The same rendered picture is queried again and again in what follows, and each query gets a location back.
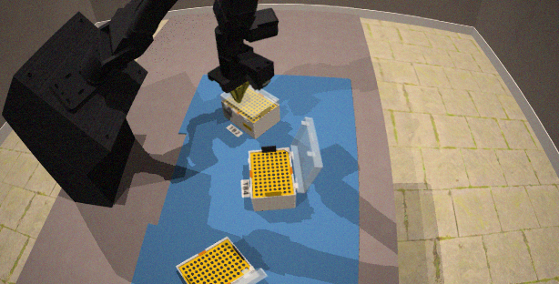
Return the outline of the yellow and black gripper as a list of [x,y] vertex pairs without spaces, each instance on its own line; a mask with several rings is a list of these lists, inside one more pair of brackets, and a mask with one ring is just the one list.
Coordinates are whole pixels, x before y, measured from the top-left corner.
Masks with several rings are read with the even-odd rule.
[[[232,53],[232,54],[221,54],[218,51],[218,56],[235,56],[240,54],[242,51],[244,50],[244,46],[241,50],[239,50],[239,52],[236,53]],[[249,87],[249,82],[247,81],[247,79],[244,76],[240,76],[238,78],[236,78],[233,81],[228,80],[227,78],[225,78],[222,74],[221,74],[221,70],[220,70],[220,63],[219,66],[214,68],[213,70],[211,70],[210,72],[208,72],[208,79],[211,81],[216,81],[217,83],[219,83],[219,86],[221,87],[222,91],[224,91],[225,93],[229,93],[233,96],[234,100],[237,103],[240,103],[246,90]],[[235,92],[234,92],[235,91]]]

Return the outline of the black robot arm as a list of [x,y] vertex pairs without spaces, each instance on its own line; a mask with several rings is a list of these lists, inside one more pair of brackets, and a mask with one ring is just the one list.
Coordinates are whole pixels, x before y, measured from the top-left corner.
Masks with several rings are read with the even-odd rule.
[[[125,64],[142,56],[176,2],[131,0],[118,8],[113,18],[97,29],[98,38],[87,52],[50,79],[48,88],[66,111],[75,110]],[[219,24],[215,28],[218,51],[237,54],[244,46],[238,55],[219,56],[221,74],[230,81],[244,76],[260,91],[274,77],[274,62],[254,53],[243,40],[252,43],[276,36],[279,20],[272,8],[256,11],[257,6],[258,0],[215,0],[213,12]]]

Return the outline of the blue bench mat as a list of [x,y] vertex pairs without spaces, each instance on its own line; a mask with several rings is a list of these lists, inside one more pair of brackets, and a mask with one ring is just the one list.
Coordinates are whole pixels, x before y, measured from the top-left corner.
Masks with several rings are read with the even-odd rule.
[[[176,265],[228,237],[257,284],[358,284],[359,175],[349,78],[274,75],[280,121],[253,138],[223,115],[219,83],[203,75],[179,134],[186,134],[157,225],[147,230],[131,284],[187,284]],[[296,207],[254,211],[243,198],[249,151],[289,147],[312,117],[322,171]],[[233,125],[239,137],[226,127]]]

